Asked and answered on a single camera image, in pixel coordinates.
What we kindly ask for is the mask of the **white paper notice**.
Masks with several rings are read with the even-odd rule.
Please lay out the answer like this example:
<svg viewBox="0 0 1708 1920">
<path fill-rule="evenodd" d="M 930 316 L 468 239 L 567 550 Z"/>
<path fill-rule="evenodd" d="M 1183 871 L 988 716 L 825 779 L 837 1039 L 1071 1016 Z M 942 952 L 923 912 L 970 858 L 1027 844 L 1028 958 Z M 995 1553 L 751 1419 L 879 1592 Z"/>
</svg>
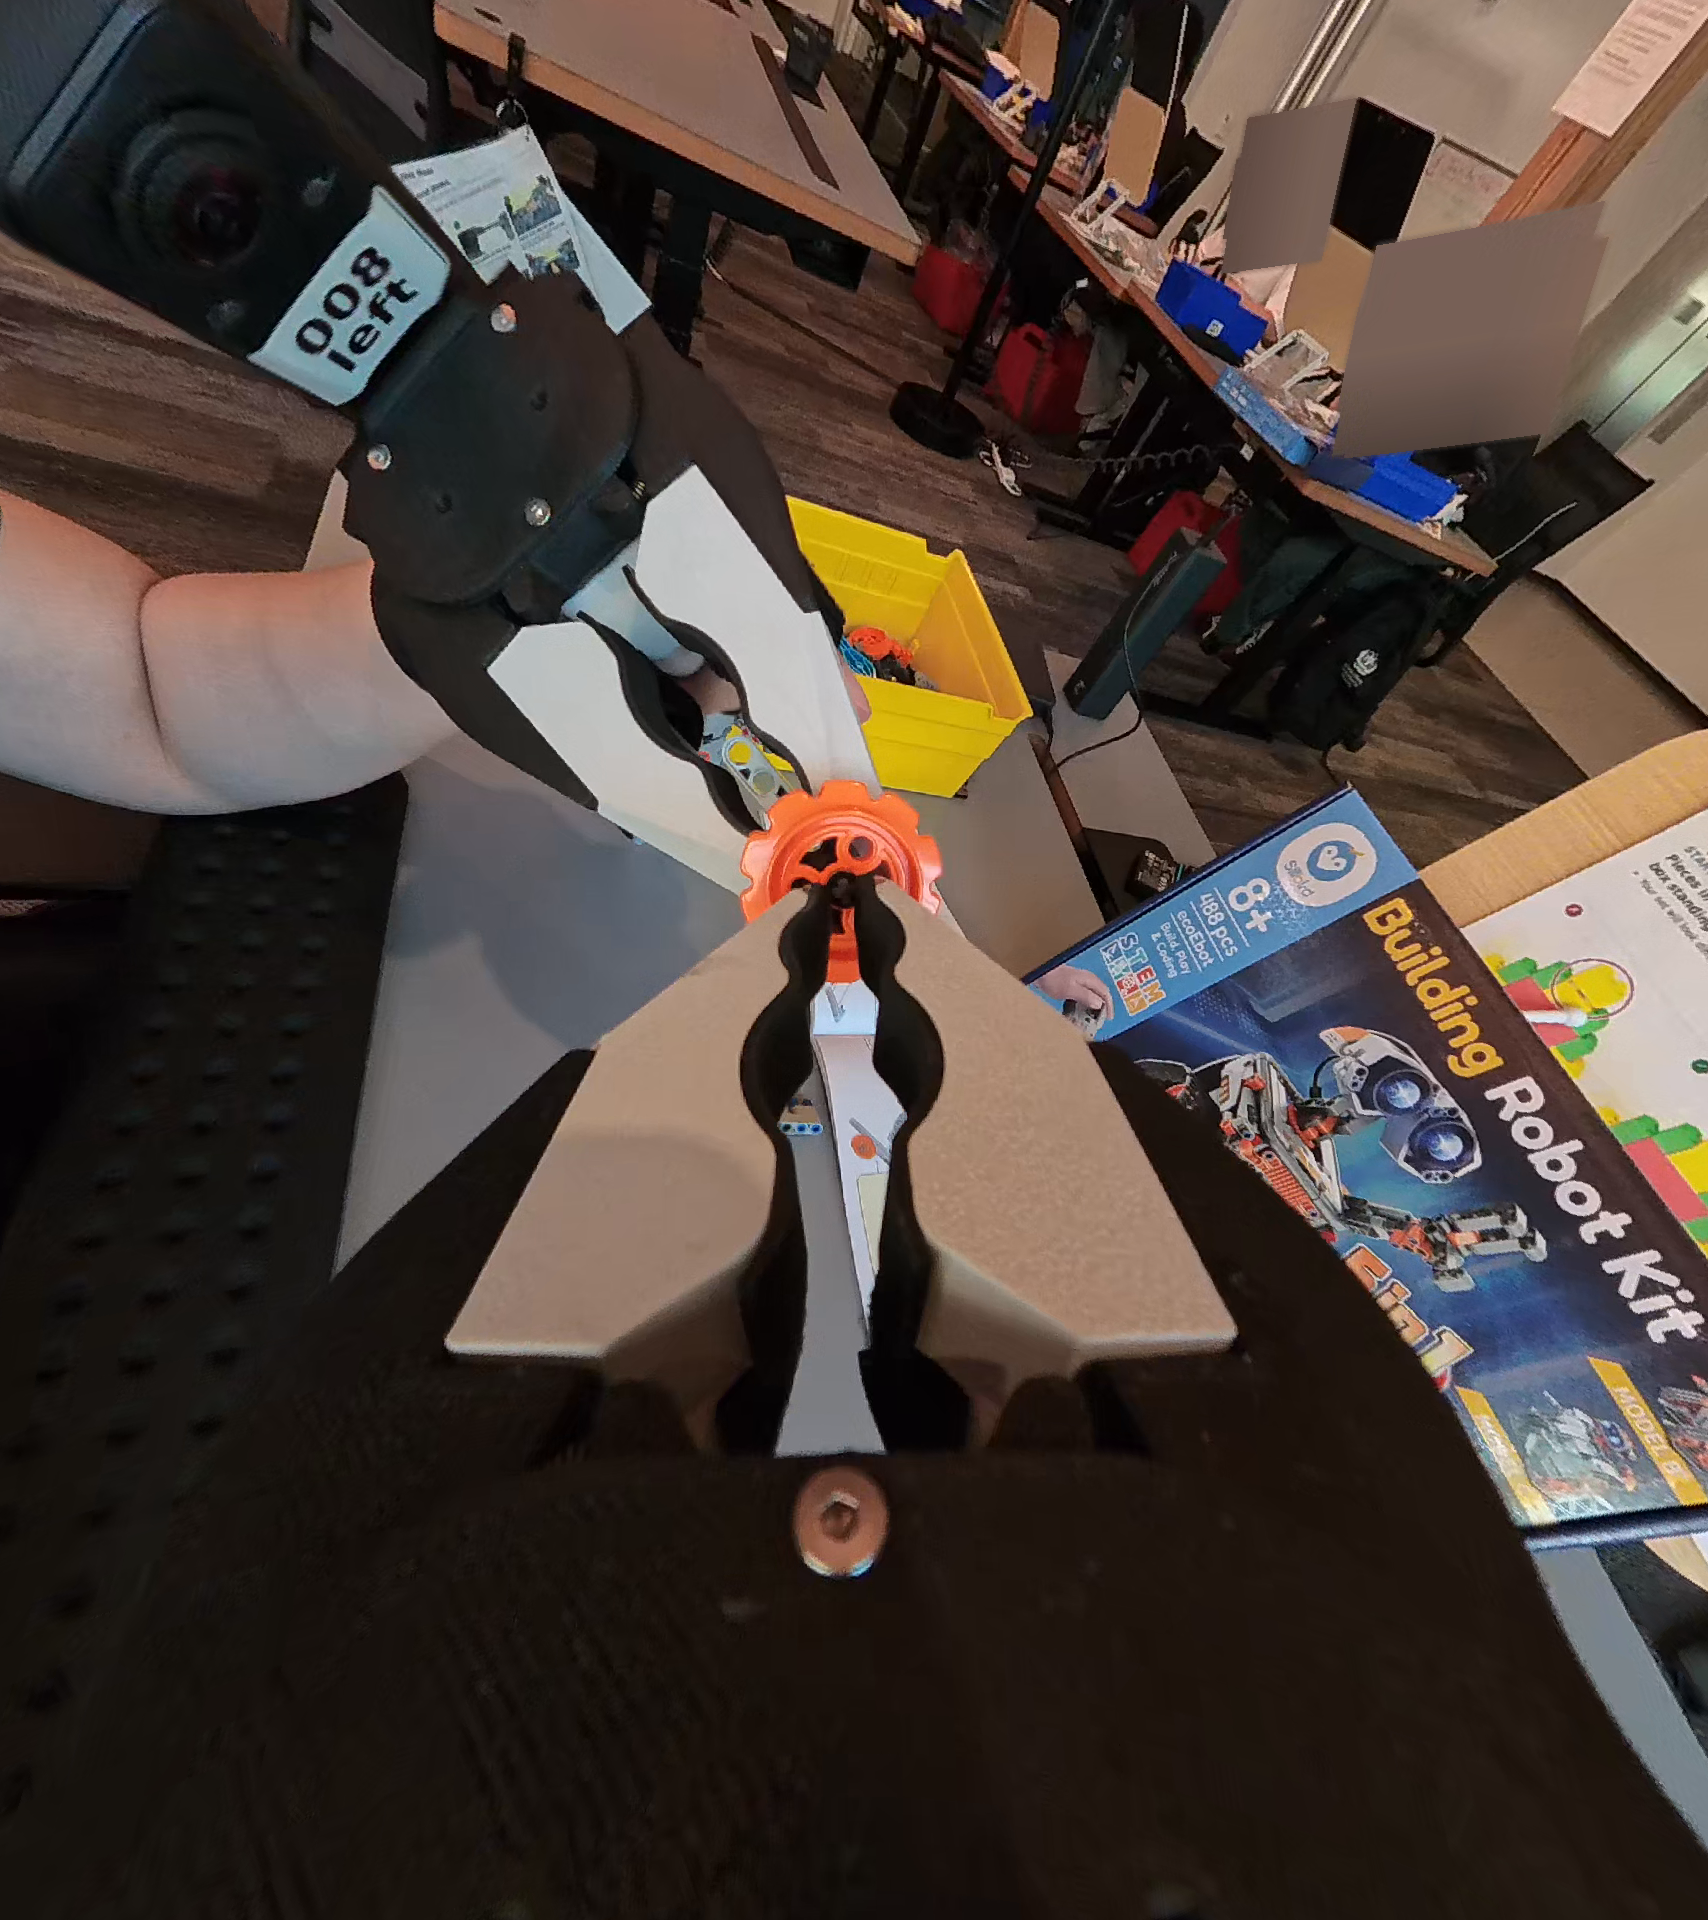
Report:
<svg viewBox="0 0 1708 1920">
<path fill-rule="evenodd" d="M 1614 135 L 1695 37 L 1708 1 L 1631 1 L 1570 75 L 1552 113 Z"/>
</svg>

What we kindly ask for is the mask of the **hanging printed paper sheet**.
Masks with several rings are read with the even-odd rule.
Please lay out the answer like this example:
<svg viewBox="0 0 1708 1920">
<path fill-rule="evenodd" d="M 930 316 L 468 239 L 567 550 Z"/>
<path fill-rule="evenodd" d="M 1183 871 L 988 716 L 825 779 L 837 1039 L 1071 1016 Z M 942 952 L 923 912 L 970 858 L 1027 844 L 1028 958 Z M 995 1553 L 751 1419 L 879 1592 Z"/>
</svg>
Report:
<svg viewBox="0 0 1708 1920">
<path fill-rule="evenodd" d="M 529 126 L 403 159 L 393 171 L 485 281 L 509 269 L 579 275 L 614 331 L 651 311 L 640 281 L 567 195 Z"/>
</svg>

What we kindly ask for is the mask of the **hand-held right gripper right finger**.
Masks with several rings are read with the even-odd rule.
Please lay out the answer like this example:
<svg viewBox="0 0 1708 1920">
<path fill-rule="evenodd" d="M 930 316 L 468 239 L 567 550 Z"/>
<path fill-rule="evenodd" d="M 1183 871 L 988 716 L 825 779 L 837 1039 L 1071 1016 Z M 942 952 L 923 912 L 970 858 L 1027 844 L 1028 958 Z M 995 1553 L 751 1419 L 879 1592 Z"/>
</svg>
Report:
<svg viewBox="0 0 1708 1920">
<path fill-rule="evenodd" d="M 885 1449 L 963 1449 L 1032 1380 L 1227 1352 L 1113 1055 L 888 880 L 855 884 L 855 936 L 903 1113 L 861 1355 Z"/>
</svg>

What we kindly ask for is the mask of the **red storage crate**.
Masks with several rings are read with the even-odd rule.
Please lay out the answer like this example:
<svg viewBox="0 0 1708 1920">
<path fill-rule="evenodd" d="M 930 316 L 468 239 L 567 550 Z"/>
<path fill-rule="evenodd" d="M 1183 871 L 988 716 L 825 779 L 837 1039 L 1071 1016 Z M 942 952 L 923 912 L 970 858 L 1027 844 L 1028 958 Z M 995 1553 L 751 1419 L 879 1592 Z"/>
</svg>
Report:
<svg viewBox="0 0 1708 1920">
<path fill-rule="evenodd" d="M 997 349 L 986 398 L 1038 436 L 1072 436 L 1082 422 L 1082 384 L 1092 340 L 1036 321 L 1011 326 Z"/>
<path fill-rule="evenodd" d="M 1213 499 L 1196 490 L 1173 490 L 1155 509 L 1145 529 L 1132 539 L 1126 558 L 1138 577 L 1151 576 L 1160 561 L 1174 553 L 1214 543 L 1223 567 L 1196 604 L 1200 619 L 1220 618 L 1243 589 L 1243 503 L 1237 498 Z"/>
<path fill-rule="evenodd" d="M 951 352 L 970 333 L 995 267 L 993 252 L 963 253 L 938 244 L 921 249 L 912 275 L 915 302 L 946 338 Z"/>
</svg>

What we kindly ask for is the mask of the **white instruction booklet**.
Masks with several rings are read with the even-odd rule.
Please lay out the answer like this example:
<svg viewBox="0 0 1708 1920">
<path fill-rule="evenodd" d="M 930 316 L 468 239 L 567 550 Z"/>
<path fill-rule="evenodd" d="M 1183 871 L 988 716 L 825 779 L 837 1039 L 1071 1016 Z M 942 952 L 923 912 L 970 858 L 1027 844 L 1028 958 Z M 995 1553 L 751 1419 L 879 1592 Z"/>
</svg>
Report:
<svg viewBox="0 0 1708 1920">
<path fill-rule="evenodd" d="M 831 981 L 816 993 L 810 1012 L 814 1063 L 797 1093 L 818 1103 L 825 1133 L 791 1136 L 822 1142 L 831 1152 L 865 1331 L 883 1259 L 893 1142 L 905 1121 L 901 1099 L 875 1061 L 879 1018 L 881 1003 L 861 980 Z"/>
</svg>

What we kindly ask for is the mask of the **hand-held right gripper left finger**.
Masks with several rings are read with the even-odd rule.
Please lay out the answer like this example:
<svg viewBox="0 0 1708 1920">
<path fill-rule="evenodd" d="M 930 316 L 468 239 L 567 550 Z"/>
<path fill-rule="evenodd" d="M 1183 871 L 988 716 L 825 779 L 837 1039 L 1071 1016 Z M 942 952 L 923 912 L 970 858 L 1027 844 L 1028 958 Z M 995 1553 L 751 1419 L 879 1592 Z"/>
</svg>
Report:
<svg viewBox="0 0 1708 1920">
<path fill-rule="evenodd" d="M 461 1360 L 591 1364 L 773 1451 L 806 1242 L 780 1118 L 812 1068 L 835 901 L 791 892 L 592 1049 L 446 1331 Z"/>
</svg>

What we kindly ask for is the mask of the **black dotted mat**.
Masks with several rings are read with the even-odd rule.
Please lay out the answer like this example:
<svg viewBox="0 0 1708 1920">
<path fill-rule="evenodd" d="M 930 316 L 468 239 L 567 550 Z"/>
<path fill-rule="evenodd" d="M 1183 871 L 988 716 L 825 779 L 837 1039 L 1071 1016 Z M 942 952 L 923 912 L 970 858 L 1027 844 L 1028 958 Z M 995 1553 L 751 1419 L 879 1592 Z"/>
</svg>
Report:
<svg viewBox="0 0 1708 1920">
<path fill-rule="evenodd" d="M 411 788 L 162 825 L 0 1233 L 0 1831 L 332 1275 Z"/>
</svg>

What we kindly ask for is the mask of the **blue robot kit box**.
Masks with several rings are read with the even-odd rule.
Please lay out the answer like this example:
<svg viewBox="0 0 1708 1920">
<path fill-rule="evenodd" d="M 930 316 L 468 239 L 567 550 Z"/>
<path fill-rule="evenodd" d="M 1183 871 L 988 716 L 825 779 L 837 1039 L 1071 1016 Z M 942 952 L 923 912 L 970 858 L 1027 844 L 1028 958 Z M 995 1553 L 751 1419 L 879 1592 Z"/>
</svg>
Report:
<svg viewBox="0 0 1708 1920">
<path fill-rule="evenodd" d="M 1708 1515 L 1708 1049 L 1584 901 L 1486 960 L 1343 788 L 1027 974 L 1347 1263 L 1527 1527 Z"/>
</svg>

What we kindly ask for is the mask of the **black backpack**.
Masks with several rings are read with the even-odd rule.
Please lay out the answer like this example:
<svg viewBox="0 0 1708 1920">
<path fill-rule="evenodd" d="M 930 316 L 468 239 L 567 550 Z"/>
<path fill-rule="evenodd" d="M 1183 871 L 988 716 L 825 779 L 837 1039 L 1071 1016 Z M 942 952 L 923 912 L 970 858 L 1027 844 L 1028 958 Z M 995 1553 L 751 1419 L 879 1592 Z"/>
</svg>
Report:
<svg viewBox="0 0 1708 1920">
<path fill-rule="evenodd" d="M 1269 726 L 1316 751 L 1357 751 L 1415 666 L 1445 589 L 1405 580 L 1341 602 L 1269 695 Z"/>
</svg>

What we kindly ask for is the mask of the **white poster with blocks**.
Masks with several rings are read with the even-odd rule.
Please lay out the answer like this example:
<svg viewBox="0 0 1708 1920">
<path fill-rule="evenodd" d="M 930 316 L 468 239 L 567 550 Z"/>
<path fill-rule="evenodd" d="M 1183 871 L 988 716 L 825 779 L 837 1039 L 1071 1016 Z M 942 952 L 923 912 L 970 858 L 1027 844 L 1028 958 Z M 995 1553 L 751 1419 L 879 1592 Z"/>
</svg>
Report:
<svg viewBox="0 0 1708 1920">
<path fill-rule="evenodd" d="M 1538 1548 L 1708 1570 L 1708 732 L 1406 889 L 1388 933 L 1480 1159 L 1449 1211 L 1470 1352 L 1443 1381 Z"/>
</svg>

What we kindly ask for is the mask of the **person's left forearm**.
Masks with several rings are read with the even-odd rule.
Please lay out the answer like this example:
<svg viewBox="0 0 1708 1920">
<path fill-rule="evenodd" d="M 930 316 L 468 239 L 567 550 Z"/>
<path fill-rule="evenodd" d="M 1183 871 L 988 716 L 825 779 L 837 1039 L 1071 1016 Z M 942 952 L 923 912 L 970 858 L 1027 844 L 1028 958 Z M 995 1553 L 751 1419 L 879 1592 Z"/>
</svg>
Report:
<svg viewBox="0 0 1708 1920">
<path fill-rule="evenodd" d="M 457 732 L 378 633 L 371 561 L 166 580 L 0 492 L 2 773 L 219 813 L 352 792 Z"/>
</svg>

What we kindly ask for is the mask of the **yellow plastic bin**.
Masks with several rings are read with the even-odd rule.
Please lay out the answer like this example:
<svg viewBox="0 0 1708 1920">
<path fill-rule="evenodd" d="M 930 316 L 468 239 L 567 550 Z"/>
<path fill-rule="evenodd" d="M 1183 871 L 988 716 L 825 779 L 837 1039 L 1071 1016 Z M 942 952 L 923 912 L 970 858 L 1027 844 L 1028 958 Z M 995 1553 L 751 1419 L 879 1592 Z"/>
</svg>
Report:
<svg viewBox="0 0 1708 1920">
<path fill-rule="evenodd" d="M 838 607 L 838 633 L 879 626 L 915 647 L 938 690 L 862 678 L 866 746 L 890 789 L 954 798 L 1035 707 L 961 548 L 792 496 L 803 556 Z"/>
</svg>

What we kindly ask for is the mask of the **loose toy building parts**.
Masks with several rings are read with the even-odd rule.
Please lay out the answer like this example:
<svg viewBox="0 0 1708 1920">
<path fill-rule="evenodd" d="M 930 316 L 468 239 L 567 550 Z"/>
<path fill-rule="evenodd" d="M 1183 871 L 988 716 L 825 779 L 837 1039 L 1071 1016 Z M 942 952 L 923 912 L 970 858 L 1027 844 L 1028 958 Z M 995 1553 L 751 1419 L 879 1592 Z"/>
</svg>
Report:
<svg viewBox="0 0 1708 1920">
<path fill-rule="evenodd" d="M 838 641 L 843 661 L 861 678 L 903 688 L 937 691 L 937 679 L 923 670 L 917 647 L 881 626 L 851 626 Z"/>
</svg>

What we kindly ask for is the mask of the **dark tower device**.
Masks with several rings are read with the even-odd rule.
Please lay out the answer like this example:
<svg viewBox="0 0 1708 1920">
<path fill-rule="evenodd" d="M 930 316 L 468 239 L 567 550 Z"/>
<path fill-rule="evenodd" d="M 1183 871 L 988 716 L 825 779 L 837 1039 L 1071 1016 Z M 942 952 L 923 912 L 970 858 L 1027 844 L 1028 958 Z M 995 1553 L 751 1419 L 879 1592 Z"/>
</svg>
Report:
<svg viewBox="0 0 1708 1920">
<path fill-rule="evenodd" d="M 1137 699 L 1143 673 L 1178 635 L 1223 567 L 1225 558 L 1213 541 L 1189 548 L 1183 558 L 1168 552 L 1072 670 L 1062 688 L 1068 707 L 1105 722 L 1122 699 Z"/>
</svg>

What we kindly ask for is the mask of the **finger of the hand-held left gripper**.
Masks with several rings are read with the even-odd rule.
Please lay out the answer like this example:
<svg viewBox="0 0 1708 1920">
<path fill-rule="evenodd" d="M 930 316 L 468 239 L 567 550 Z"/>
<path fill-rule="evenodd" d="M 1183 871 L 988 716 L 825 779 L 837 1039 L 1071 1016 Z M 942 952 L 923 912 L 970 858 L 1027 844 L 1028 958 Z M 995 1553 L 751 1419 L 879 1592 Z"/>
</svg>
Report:
<svg viewBox="0 0 1708 1920">
<path fill-rule="evenodd" d="M 699 468 L 645 509 L 632 576 L 665 626 L 718 659 L 747 723 L 810 792 L 885 788 L 825 616 L 800 606 Z"/>
<path fill-rule="evenodd" d="M 581 618 L 524 628 L 488 676 L 599 813 L 731 893 L 747 889 L 760 823 L 735 777 L 672 723 L 663 678 L 627 637 Z"/>
</svg>

